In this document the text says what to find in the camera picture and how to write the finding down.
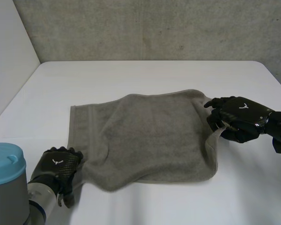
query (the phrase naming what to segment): gray wall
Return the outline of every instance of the gray wall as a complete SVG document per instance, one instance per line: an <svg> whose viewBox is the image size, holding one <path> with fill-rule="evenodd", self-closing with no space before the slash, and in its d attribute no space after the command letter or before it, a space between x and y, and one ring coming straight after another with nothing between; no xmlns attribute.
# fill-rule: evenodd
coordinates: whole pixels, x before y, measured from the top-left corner
<svg viewBox="0 0 281 225"><path fill-rule="evenodd" d="M281 83L281 0L14 0L41 62L256 60Z"/></svg>

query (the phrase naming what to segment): blue lid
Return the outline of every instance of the blue lid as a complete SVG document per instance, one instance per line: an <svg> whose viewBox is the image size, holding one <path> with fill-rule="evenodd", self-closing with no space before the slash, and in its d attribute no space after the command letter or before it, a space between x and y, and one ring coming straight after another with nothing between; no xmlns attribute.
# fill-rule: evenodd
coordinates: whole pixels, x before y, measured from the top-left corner
<svg viewBox="0 0 281 225"><path fill-rule="evenodd" d="M25 168L22 149L14 144L0 143L0 184L18 178Z"/></svg>

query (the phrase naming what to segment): table surface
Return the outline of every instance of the table surface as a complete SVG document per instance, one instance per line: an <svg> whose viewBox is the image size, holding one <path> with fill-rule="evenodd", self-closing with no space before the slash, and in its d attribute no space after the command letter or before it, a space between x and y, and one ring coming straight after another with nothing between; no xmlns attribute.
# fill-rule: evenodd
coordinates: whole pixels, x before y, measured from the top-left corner
<svg viewBox="0 0 281 225"><path fill-rule="evenodd" d="M127 94L198 89L243 96L281 111L281 85L254 61L77 61L42 64L0 116L0 142L19 145L27 177L42 153L66 146L71 105ZM218 172L187 184L133 183L114 193L85 184L74 208L54 208L49 225L281 225L281 155L271 137L219 140Z"/></svg>

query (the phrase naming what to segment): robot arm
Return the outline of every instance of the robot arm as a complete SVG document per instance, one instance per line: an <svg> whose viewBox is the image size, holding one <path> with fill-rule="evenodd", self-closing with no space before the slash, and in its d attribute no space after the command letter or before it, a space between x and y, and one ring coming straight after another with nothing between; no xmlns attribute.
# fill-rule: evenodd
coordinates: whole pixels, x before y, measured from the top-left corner
<svg viewBox="0 0 281 225"><path fill-rule="evenodd" d="M213 131L227 127L222 137L244 143L268 134L273 137L273 146L281 153L281 112L244 97L214 98L204 107L213 107L207 122Z"/></svg>
<svg viewBox="0 0 281 225"><path fill-rule="evenodd" d="M61 199L68 208L74 205L72 180L82 158L73 148L44 152L27 184L31 225L44 225L56 201L59 206Z"/></svg>

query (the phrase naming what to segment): gray towel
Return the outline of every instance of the gray towel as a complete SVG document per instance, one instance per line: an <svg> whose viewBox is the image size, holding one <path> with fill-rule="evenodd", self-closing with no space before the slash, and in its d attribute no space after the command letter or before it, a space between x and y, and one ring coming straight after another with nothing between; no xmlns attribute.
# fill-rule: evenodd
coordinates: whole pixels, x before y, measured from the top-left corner
<svg viewBox="0 0 281 225"><path fill-rule="evenodd" d="M198 90L185 90L72 106L68 147L84 154L74 184L114 191L137 180L212 178L222 130L213 133L206 122L210 109L203 105L209 100Z"/></svg>

